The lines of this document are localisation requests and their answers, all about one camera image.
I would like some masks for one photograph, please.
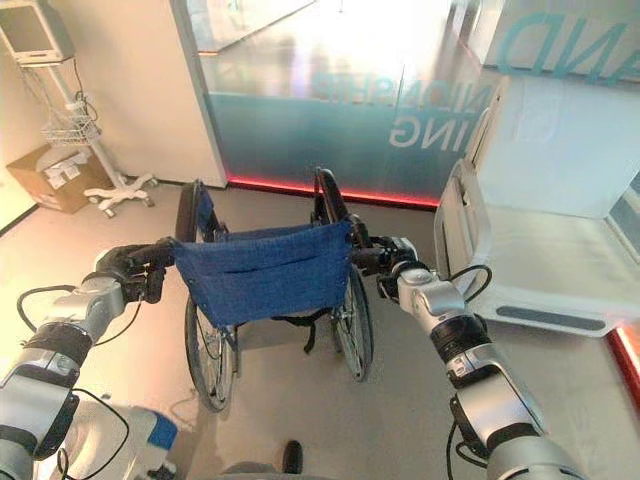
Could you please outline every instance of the wheelchair handle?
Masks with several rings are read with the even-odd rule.
[[[325,204],[327,206],[327,213],[331,223],[337,223],[345,220],[349,216],[349,211],[344,203],[336,179],[333,176],[331,170],[326,168],[316,168],[316,178],[314,182],[314,194],[318,199],[320,195],[320,188],[324,196]]]

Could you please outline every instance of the person's foot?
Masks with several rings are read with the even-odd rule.
[[[282,473],[302,473],[302,445],[296,440],[291,440],[284,448],[282,456]]]

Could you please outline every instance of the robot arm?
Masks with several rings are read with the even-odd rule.
[[[378,274],[380,295],[431,338],[456,389],[451,410],[465,442],[489,459],[487,478],[586,480],[547,438],[533,396],[455,286],[418,262],[408,240],[362,237],[367,242],[353,261]],[[0,480],[31,480],[33,460],[55,453],[79,403],[72,388],[87,353],[128,302],[160,300],[172,263],[166,242],[114,249],[80,288],[56,301],[0,383]]]
[[[128,302],[160,299],[166,244],[110,251],[96,272],[56,300],[0,381],[0,480],[31,480],[33,460],[54,454],[71,425],[73,394],[89,350]]]
[[[586,480],[546,434],[533,395],[511,370],[455,285],[417,261],[407,239],[371,237],[353,260],[378,292],[429,335],[456,389],[450,407],[466,445],[488,459],[489,480]]]

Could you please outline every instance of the blue fabric backrest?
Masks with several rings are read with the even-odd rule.
[[[216,327],[338,306],[344,301],[349,222],[223,234],[176,242],[176,266]]]

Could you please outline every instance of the white mattress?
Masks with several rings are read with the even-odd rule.
[[[640,266],[604,220],[492,206],[486,211],[491,226],[486,264],[494,281],[472,303],[478,313],[513,321],[497,313],[500,306],[512,306],[606,323],[603,330],[580,332],[589,335],[640,320]]]

